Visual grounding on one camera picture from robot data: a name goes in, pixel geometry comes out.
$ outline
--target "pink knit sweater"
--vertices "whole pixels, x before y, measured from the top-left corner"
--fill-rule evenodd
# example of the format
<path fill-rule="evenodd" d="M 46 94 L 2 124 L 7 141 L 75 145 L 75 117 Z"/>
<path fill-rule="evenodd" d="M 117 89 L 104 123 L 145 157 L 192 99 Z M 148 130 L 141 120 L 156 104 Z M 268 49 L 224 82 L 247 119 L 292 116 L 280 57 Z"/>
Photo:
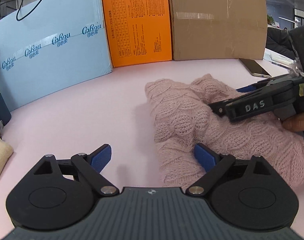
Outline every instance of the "pink knit sweater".
<path fill-rule="evenodd" d="M 155 142 L 165 187 L 184 190 L 205 174 L 193 155 L 202 142 L 217 153 L 239 159 L 262 155 L 283 179 L 295 187 L 304 182 L 304 139 L 282 128 L 272 114 L 231 124 L 207 104 L 241 93 L 205 75 L 186 85 L 169 79 L 148 83 L 145 93 L 155 125 Z"/>

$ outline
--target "orange box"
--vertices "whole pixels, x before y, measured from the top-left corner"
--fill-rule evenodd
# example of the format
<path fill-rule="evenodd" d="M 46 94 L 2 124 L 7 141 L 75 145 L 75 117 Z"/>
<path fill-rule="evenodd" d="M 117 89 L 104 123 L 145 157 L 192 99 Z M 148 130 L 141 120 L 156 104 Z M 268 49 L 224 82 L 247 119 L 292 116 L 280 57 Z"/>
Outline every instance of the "orange box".
<path fill-rule="evenodd" d="M 169 0 L 102 0 L 114 67 L 172 60 Z"/>

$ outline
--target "window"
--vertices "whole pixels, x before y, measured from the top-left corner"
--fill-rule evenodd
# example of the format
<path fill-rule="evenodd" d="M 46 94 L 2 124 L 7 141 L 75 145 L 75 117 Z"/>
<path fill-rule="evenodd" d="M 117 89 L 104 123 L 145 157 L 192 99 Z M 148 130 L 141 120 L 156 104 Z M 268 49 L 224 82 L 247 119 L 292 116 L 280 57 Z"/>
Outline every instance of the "window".
<path fill-rule="evenodd" d="M 304 11 L 294 9 L 295 28 L 304 25 Z"/>

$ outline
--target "person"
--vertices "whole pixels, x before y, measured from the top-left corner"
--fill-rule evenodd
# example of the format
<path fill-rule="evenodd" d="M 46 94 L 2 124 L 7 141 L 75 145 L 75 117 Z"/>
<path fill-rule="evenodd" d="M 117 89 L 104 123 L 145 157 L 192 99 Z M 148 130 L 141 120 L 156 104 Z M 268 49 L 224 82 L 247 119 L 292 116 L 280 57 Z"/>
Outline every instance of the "person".
<path fill-rule="evenodd" d="M 283 128 L 291 132 L 301 132 L 304 131 L 304 113 L 297 114 L 286 119 L 282 123 Z"/>

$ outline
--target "smartphone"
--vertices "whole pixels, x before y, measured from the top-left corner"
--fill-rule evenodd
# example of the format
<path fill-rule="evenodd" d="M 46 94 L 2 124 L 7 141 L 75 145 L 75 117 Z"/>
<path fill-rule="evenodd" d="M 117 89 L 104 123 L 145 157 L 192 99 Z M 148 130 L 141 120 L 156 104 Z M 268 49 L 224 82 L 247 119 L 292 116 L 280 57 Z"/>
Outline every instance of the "smartphone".
<path fill-rule="evenodd" d="M 250 72 L 252 76 L 271 78 L 271 75 L 253 59 L 239 58 L 239 61 L 243 63 L 245 68 Z"/>

